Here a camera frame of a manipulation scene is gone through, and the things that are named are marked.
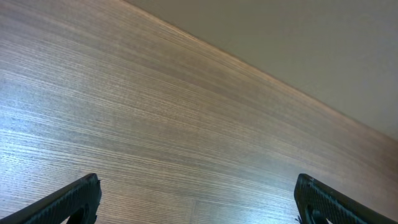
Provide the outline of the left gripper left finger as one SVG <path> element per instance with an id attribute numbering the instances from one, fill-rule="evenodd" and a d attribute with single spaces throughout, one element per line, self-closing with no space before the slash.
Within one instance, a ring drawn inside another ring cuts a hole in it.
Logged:
<path id="1" fill-rule="evenodd" d="M 101 200 L 98 176 L 88 174 L 39 201 L 1 219 L 1 224 L 94 224 Z"/>

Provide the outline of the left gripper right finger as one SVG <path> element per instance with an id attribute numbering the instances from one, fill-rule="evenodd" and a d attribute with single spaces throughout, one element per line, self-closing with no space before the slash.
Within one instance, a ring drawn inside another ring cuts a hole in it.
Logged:
<path id="1" fill-rule="evenodd" d="M 397 224 L 307 174 L 294 190 L 300 224 Z"/>

